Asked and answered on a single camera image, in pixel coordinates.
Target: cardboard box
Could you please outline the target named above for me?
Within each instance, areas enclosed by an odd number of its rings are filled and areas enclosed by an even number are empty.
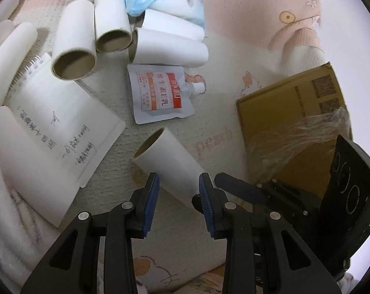
[[[284,133],[300,121],[307,122],[308,119],[304,118],[308,116],[331,113],[339,107],[346,109],[330,63],[291,76],[239,99],[237,109],[248,154],[253,148],[250,147],[250,141],[254,136],[258,135],[258,143],[260,140],[270,140],[263,132]],[[274,173],[273,178],[323,197],[330,179],[329,168],[335,144],[336,139],[311,144],[293,157],[283,169]]]

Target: printed peach pattern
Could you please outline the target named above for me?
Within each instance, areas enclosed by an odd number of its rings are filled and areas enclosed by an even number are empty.
[[[168,286],[173,281],[177,274],[171,274],[169,270],[164,267],[158,266],[155,260],[149,256],[139,256],[133,260],[135,275],[146,287],[149,293],[153,293],[162,286]]]
[[[253,93],[259,89],[261,89],[262,86],[260,86],[260,82],[256,80],[250,72],[246,72],[245,75],[242,77],[243,84],[245,87],[241,90],[240,94],[242,96],[248,95],[250,93]]]
[[[189,75],[187,73],[185,73],[185,82],[187,83],[204,83],[204,87],[206,89],[206,83],[205,83],[205,79],[203,76],[201,75]]]

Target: lint roller refill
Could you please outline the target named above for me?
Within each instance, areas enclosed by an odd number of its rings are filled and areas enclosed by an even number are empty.
[[[195,68],[208,61],[207,46],[170,33],[137,28],[129,47],[132,64],[163,64]]]
[[[144,173],[156,172],[161,186],[189,208],[199,193],[199,176],[204,169],[167,128],[153,133],[137,150],[133,162]]]
[[[125,0],[95,0],[95,42],[99,52],[126,49],[132,41]]]
[[[198,42],[202,42],[205,35],[201,26],[153,9],[145,10],[136,18],[135,26],[187,37]]]
[[[96,64],[94,5],[88,0],[68,4],[57,27],[51,70],[62,80],[88,75]]]

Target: white fabric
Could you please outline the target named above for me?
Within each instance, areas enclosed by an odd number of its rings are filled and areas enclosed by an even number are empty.
[[[18,293],[58,231],[12,188],[0,170],[0,278]]]

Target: peach illustration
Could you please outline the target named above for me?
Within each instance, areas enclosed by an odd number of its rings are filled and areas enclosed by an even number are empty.
[[[290,11],[283,11],[282,13],[280,13],[279,19],[285,24],[290,24],[295,21],[295,15],[292,14]]]
[[[251,74],[249,72],[246,72],[245,76],[242,78],[243,83],[245,84],[245,87],[250,87],[250,85],[253,84],[253,79],[251,77]]]

